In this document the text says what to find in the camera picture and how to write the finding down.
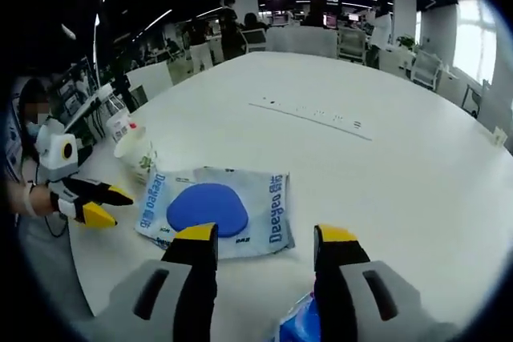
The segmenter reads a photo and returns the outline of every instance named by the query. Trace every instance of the black cable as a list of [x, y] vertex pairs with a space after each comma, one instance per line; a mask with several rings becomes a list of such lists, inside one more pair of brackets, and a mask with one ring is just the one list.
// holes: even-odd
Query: black cable
[[[35, 177], [34, 177], [34, 182], [37, 184], [38, 183], [38, 171], [39, 171], [39, 164], [36, 166], [35, 168]], [[67, 229], [67, 219], [66, 219], [66, 222], [64, 223], [64, 227], [63, 229], [61, 230], [60, 233], [58, 234], [55, 234], [51, 227], [50, 227], [50, 224], [48, 223], [48, 217], [45, 216], [45, 223], [46, 223], [46, 228], [48, 228], [48, 231], [50, 232], [51, 236], [53, 236], [54, 238], [60, 238], [61, 236], [64, 235], [64, 232], [66, 232], [66, 229]]]

